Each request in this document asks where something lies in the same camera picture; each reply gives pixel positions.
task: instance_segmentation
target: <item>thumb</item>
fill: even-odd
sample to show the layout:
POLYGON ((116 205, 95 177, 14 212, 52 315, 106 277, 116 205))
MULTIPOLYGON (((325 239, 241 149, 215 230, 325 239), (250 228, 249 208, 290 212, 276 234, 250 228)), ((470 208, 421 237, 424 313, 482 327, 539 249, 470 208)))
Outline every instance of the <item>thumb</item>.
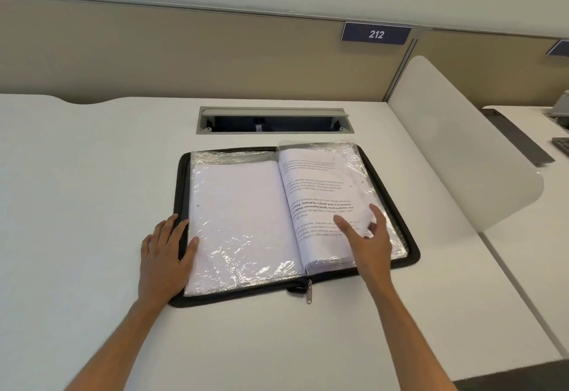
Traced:
POLYGON ((196 256, 198 244, 200 244, 200 239, 198 237, 192 238, 192 241, 188 244, 186 253, 184 253, 184 257, 180 260, 180 264, 188 271, 188 273, 192 271, 192 267, 194 266, 194 258, 196 256))
POLYGON ((343 217, 334 215, 334 223, 336 224, 338 229, 340 229, 344 233, 350 245, 359 240, 360 236, 357 234, 354 228, 352 228, 352 225, 346 222, 343 217))

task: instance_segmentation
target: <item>dark floor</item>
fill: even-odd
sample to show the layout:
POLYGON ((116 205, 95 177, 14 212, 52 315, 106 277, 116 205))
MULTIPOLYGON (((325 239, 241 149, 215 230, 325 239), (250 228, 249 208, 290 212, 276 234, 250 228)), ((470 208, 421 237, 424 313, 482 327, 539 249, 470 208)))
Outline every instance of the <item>dark floor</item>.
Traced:
POLYGON ((455 382, 459 391, 569 391, 569 360, 455 382))

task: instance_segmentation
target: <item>desk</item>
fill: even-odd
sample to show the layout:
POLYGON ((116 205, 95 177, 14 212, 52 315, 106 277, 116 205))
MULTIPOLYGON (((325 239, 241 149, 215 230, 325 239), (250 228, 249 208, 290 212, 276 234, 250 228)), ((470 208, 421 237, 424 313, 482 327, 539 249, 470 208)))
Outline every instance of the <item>desk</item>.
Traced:
MULTIPOLYGON (((393 280, 453 380, 560 359, 385 103, 124 98, 72 105, 0 95, 3 389, 60 390, 136 298, 139 246, 172 213, 191 150, 354 140, 421 249, 393 280), (343 107, 355 134, 196 135, 201 105, 343 107)), ((129 390, 397 389, 359 277, 167 307, 129 390)))
POLYGON ((492 107, 555 159, 539 168, 542 196, 484 232, 505 269, 561 353, 569 358, 569 158, 551 144, 569 134, 544 116, 549 108, 492 107))

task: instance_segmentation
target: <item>person's left hand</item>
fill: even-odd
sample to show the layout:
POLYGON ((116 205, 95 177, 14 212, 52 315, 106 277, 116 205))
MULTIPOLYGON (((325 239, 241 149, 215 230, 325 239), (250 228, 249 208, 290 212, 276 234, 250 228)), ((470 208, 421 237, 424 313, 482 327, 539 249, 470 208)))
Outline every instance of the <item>person's left hand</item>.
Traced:
POLYGON ((186 285, 194 265, 200 239, 192 238, 186 254, 178 261, 178 245, 188 221, 183 220, 172 230, 177 217, 173 214, 160 222, 154 233, 142 241, 138 301, 147 307, 164 308, 186 285))

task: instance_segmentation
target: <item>white paper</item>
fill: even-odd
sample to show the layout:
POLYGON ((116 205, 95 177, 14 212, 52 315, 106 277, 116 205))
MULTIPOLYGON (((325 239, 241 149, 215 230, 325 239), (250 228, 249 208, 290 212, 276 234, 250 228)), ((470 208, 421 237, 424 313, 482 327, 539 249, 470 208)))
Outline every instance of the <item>white paper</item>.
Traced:
POLYGON ((304 274, 278 164, 195 165, 186 295, 304 274))
POLYGON ((309 274, 353 266, 346 237, 335 214, 363 236, 372 222, 369 204, 379 205, 365 177, 348 167, 340 153, 287 149, 279 156, 296 239, 309 274))

